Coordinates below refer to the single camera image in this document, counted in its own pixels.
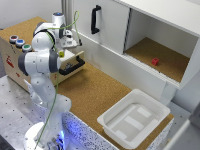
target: brown surface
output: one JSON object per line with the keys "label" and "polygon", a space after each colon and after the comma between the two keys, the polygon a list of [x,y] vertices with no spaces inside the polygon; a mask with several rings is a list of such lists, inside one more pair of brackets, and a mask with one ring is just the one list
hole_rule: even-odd
{"label": "brown surface", "polygon": [[[181,82],[190,60],[149,38],[144,38],[126,53],[178,82]],[[159,59],[157,66],[151,64],[153,58]]]}
{"label": "brown surface", "polygon": [[[31,44],[35,26],[41,21],[45,22],[45,20],[40,17],[30,19],[0,31],[0,36],[9,42],[9,37],[16,34],[24,39],[27,44]],[[116,145],[119,149],[123,148],[104,133],[102,126],[97,123],[97,118],[130,91],[131,89],[88,63],[84,65],[83,70],[60,83],[58,89],[58,93],[63,94],[72,100],[71,111],[75,115]],[[146,149],[172,118],[173,115],[167,116],[137,148],[137,150]]]}

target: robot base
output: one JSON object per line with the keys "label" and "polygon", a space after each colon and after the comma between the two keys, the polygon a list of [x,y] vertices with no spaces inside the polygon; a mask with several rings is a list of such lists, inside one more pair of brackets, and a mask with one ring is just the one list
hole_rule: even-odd
{"label": "robot base", "polygon": [[[49,150],[48,146],[41,147],[41,145],[39,145],[39,144],[38,144],[37,148],[35,149],[37,142],[34,140],[34,137],[37,135],[37,133],[39,132],[39,130],[42,128],[43,125],[44,125],[43,122],[37,123],[37,124],[33,125],[26,132],[25,137],[24,137],[24,150]],[[69,144],[69,139],[68,140],[65,139],[65,145],[67,143]]]}

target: white wall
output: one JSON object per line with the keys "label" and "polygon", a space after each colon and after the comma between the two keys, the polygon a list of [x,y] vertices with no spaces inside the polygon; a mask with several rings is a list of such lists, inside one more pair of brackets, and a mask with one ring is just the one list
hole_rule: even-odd
{"label": "white wall", "polygon": [[200,71],[186,84],[177,91],[173,102],[192,112],[200,102]]}
{"label": "white wall", "polygon": [[7,28],[36,16],[51,21],[61,12],[61,0],[0,0],[0,28]]}

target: cabinet handle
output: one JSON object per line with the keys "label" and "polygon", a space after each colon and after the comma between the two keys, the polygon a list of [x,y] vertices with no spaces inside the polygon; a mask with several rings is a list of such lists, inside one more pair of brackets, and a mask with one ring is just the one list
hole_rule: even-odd
{"label": "cabinet handle", "polygon": [[79,56],[76,57],[76,60],[78,61],[78,64],[76,64],[73,67],[68,68],[66,70],[59,69],[59,73],[63,76],[66,76],[66,75],[70,74],[71,72],[73,72],[74,70],[82,67],[85,64],[85,61],[82,60]]}
{"label": "cabinet handle", "polygon": [[96,28],[96,12],[98,10],[101,10],[101,7],[98,5],[96,5],[96,8],[92,10],[92,23],[91,23],[92,34],[96,34],[100,31],[98,28]]}

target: yellow object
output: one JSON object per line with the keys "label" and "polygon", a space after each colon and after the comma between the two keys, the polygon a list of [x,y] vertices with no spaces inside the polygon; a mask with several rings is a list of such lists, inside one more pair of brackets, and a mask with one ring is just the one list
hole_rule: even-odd
{"label": "yellow object", "polygon": [[63,58],[65,56],[64,51],[59,51],[59,57]]}

